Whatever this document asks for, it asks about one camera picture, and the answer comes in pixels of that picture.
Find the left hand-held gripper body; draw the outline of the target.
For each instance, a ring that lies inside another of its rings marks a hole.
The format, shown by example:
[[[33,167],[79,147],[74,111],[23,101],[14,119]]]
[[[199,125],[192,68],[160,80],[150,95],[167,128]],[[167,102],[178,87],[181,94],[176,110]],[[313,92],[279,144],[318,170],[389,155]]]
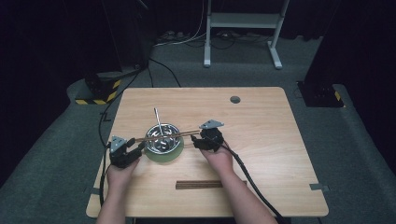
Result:
[[[128,151],[126,142],[128,140],[113,135],[110,141],[109,157],[112,165],[121,169],[128,167],[132,162],[136,161],[132,158],[131,151]]]

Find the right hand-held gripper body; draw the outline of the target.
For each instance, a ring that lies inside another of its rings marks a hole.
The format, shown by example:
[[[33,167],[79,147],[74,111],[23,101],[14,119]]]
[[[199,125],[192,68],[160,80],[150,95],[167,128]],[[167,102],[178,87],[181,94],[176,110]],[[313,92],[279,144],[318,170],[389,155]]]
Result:
[[[213,119],[210,119],[200,126],[202,130],[206,130],[207,138],[204,139],[206,141],[206,150],[213,150],[216,152],[223,144],[224,138],[219,130],[221,126],[223,126],[222,122]]]

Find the steel bowl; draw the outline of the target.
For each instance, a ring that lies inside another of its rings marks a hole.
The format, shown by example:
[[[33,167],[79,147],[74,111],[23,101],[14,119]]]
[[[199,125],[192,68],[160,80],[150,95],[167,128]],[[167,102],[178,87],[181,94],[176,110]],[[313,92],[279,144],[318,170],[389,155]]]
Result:
[[[154,154],[168,154],[181,143],[181,138],[177,136],[177,133],[179,129],[173,124],[155,125],[146,133],[146,137],[149,137],[146,141],[146,148]]]

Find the row of dark wooden chopsticks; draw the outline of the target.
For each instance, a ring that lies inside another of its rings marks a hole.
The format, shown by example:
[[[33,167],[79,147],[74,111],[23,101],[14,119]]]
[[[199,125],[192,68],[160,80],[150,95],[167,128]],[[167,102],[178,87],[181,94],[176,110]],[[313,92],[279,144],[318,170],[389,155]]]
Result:
[[[222,188],[220,180],[178,180],[176,189],[216,189]]]

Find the person's left hand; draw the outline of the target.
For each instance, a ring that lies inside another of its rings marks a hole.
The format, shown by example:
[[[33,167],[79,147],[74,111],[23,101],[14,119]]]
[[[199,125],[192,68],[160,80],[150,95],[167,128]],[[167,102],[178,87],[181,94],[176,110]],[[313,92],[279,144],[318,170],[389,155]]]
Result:
[[[139,162],[140,160],[137,159],[123,169],[110,165],[106,172],[108,189],[110,191],[125,191],[132,180],[134,169]]]

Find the person's right hand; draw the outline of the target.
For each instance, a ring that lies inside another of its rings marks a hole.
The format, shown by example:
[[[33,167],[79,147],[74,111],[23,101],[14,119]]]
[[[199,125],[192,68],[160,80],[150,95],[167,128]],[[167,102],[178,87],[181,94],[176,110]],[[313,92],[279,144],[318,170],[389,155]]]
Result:
[[[211,152],[201,149],[201,153],[220,178],[234,174],[233,156],[228,150],[220,148],[216,152]]]

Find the steel spoon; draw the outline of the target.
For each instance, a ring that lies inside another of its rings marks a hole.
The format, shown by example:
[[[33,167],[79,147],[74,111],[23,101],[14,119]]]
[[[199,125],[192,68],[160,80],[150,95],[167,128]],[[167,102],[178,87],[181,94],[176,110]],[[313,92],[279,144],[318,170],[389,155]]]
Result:
[[[163,147],[165,147],[165,146],[167,146],[167,143],[166,143],[166,141],[163,140],[163,129],[162,129],[162,124],[161,124],[161,121],[160,121],[158,109],[157,109],[156,107],[154,107],[154,114],[155,114],[155,117],[156,117],[156,120],[157,120],[158,129],[159,129],[160,134],[161,134],[161,137],[162,137],[162,138],[160,139],[160,144],[161,144]]]

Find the black yellow striped stand base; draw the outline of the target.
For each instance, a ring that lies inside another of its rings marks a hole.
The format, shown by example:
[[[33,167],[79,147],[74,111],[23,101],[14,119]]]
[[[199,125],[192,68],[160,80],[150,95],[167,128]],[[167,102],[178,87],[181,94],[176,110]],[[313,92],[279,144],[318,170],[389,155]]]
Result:
[[[101,79],[97,74],[89,74],[84,77],[75,102],[78,105],[106,105],[116,98],[119,86],[119,79]]]

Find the white metal stand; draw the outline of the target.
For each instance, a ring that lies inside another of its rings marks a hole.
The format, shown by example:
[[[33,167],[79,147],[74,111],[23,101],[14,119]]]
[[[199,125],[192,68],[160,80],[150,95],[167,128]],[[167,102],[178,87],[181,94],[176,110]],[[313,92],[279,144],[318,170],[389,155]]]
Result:
[[[277,14],[221,13],[212,11],[212,0],[207,0],[206,33],[204,48],[204,67],[211,65],[211,29],[212,28],[252,28],[272,29],[273,36],[267,42],[273,64],[276,69],[283,68],[276,50],[283,22],[290,0],[282,0],[283,5]]]

